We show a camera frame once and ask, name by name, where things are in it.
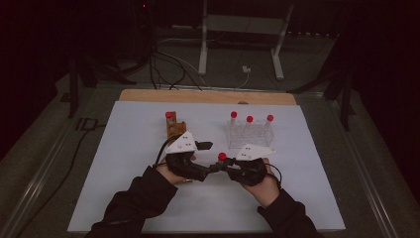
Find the red dot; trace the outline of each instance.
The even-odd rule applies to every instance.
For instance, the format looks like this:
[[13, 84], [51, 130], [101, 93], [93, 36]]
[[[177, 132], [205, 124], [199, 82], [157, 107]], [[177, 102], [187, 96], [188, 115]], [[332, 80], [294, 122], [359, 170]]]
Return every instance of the red dot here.
[[226, 154], [221, 152], [219, 153], [219, 156], [217, 157], [219, 161], [226, 161]]

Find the test tube rack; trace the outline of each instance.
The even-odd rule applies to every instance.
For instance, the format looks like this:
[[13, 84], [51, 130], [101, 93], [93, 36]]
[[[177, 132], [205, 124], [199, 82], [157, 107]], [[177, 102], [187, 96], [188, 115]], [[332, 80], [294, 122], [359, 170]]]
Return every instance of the test tube rack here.
[[271, 123], [265, 119], [252, 123], [247, 120], [228, 121], [228, 148], [242, 148], [246, 144], [268, 147], [274, 138]]

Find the table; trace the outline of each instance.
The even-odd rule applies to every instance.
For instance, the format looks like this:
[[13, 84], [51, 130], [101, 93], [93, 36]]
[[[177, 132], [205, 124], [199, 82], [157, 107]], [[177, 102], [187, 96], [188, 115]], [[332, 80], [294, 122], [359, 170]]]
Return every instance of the table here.
[[[257, 105], [238, 105], [238, 102]], [[284, 186], [290, 188], [288, 190], [290, 194], [296, 194], [299, 200], [307, 204], [308, 214], [312, 215], [317, 228], [321, 230], [345, 228], [334, 194], [306, 127], [306, 121], [300, 107], [295, 105], [292, 95], [127, 89], [123, 91], [120, 101], [114, 106], [68, 231], [89, 230], [90, 224], [101, 218], [112, 195], [118, 190], [126, 189], [131, 179], [153, 162], [142, 158], [152, 158], [156, 153], [154, 148], [158, 150], [158, 143], [161, 143], [156, 138], [165, 137], [165, 128], [160, 126], [161, 123], [157, 118], [168, 107], [177, 111], [178, 120], [189, 119], [186, 122], [187, 128], [196, 133], [197, 138], [194, 139], [198, 141], [208, 139], [214, 142], [211, 151], [197, 152], [200, 155], [199, 164], [203, 166], [213, 164], [214, 153], [218, 154], [226, 147], [226, 144], [221, 142], [223, 135], [220, 133], [223, 131], [220, 125], [224, 125], [224, 119], [220, 125], [216, 125], [216, 118], [230, 114], [232, 108], [237, 108], [240, 115], [251, 111], [257, 114], [267, 110], [273, 111], [274, 117], [281, 118], [280, 125], [273, 125], [273, 130], [281, 132], [274, 136], [274, 140], [278, 140], [276, 148], [281, 153], [272, 157], [272, 162], [282, 163], [283, 177], [287, 178]], [[210, 114], [214, 118], [205, 121]], [[257, 202], [223, 174], [211, 176], [203, 183], [197, 181], [182, 187], [171, 204], [162, 216], [147, 220], [144, 232], [270, 231], [264, 220], [255, 212]]]

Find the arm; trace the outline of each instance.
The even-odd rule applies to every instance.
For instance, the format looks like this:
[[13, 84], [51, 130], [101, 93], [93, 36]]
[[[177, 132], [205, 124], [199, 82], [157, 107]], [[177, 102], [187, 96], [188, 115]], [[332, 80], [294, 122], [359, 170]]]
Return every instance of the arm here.
[[[272, 174], [270, 166], [267, 171]], [[305, 206], [295, 201], [272, 177], [255, 186], [243, 187], [260, 203], [258, 212], [278, 237], [320, 238], [312, 220], [305, 214]]]
[[103, 220], [95, 223], [85, 237], [139, 237], [145, 220], [166, 210], [177, 191], [174, 184], [182, 180], [167, 167], [148, 167], [142, 177], [133, 179], [127, 191], [114, 195]]

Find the dark background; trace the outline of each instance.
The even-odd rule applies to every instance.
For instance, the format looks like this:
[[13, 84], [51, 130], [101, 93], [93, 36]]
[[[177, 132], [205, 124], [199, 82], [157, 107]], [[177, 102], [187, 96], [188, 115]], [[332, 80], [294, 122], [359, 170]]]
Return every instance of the dark background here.
[[[159, 27], [201, 24], [196, 0], [136, 1], [148, 4]], [[56, 96], [54, 83], [68, 73], [74, 48], [101, 63], [114, 57], [134, 58], [120, 42], [133, 38], [134, 1], [21, 0], [0, 3], [0, 95], [2, 97], [0, 159]], [[214, 0], [209, 12], [274, 16], [275, 7], [255, 8], [250, 1]], [[358, 30], [364, 31], [356, 55], [354, 89], [359, 91], [376, 127], [417, 199], [420, 169], [419, 27], [417, 3], [385, 1], [297, 1], [288, 32], [338, 37], [346, 23], [358, 18], [349, 36], [338, 38], [331, 59], [351, 56]]]

